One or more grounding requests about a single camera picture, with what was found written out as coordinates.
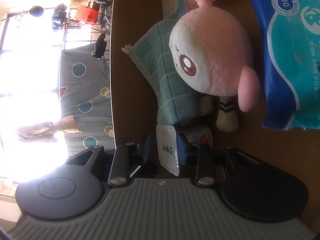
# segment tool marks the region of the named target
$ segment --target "metal screw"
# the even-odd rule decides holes
[[[113,185],[122,185],[126,182],[127,180],[123,177],[115,177],[113,179],[110,180],[110,182],[113,184]]]
[[[199,179],[198,181],[201,185],[205,185],[205,186],[208,186],[208,185],[212,185],[214,183],[214,178],[211,178],[211,177],[202,177]]]

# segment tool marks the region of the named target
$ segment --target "plush toy leg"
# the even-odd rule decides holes
[[[219,97],[220,105],[216,125],[220,131],[234,132],[239,127],[236,103],[233,97]]]

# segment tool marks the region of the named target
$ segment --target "brown cardboard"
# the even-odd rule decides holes
[[[320,216],[318,216],[316,221],[313,223],[312,229],[317,231],[317,232],[320,232]]]
[[[121,48],[134,45],[161,20],[161,0],[114,0],[110,77],[116,144],[138,142],[144,133],[156,131],[156,95]]]
[[[263,81],[262,39],[250,0],[217,0],[214,5],[234,15],[248,32],[255,52],[255,68]],[[121,48],[134,45],[160,20],[161,0],[114,0],[111,100],[117,144],[137,142],[145,132],[155,133],[156,96]],[[213,146],[238,147],[301,179],[309,190],[309,202],[302,219],[312,225],[320,215],[320,131],[265,129],[262,127],[265,113],[266,104],[261,93],[259,106],[253,112],[239,113],[240,127],[234,133],[218,131],[214,125],[215,116],[209,116],[207,125],[213,132]],[[165,169],[159,171],[164,173],[162,177],[170,177]]]
[[[76,124],[73,115],[61,118],[59,121],[37,123],[29,126],[23,126],[16,129],[16,133],[22,138],[31,138],[37,135],[62,133],[78,133],[81,132]]]

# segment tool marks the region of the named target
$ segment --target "teal checkered towel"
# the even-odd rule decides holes
[[[158,99],[158,123],[173,125],[198,114],[198,92],[178,75],[169,49],[169,37],[175,20],[154,25],[134,46],[122,51],[141,71]]]

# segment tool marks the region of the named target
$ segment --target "circle pattern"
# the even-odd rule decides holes
[[[82,77],[87,71],[87,67],[83,63],[76,63],[72,66],[71,72],[75,77]]]
[[[92,146],[96,146],[98,144],[98,141],[96,138],[92,137],[92,136],[89,136],[87,138],[85,138],[83,140],[83,145],[84,147],[86,147],[87,149],[92,147]]]
[[[104,96],[105,98],[110,98],[111,97],[110,89],[109,88],[102,88],[100,90],[100,95]]]
[[[115,134],[114,134],[114,132],[113,132],[113,128],[112,128],[112,126],[106,126],[105,128],[104,128],[104,132],[106,133],[106,134],[108,134],[110,137],[114,137],[115,136]]]
[[[91,101],[87,101],[85,103],[79,104],[78,109],[82,113],[90,112],[93,107],[93,103]]]
[[[297,0],[272,0],[273,8],[284,16],[295,15],[299,11]]]
[[[51,178],[43,181],[39,187],[39,193],[48,199],[62,199],[70,196],[76,190],[76,184],[71,179]]]

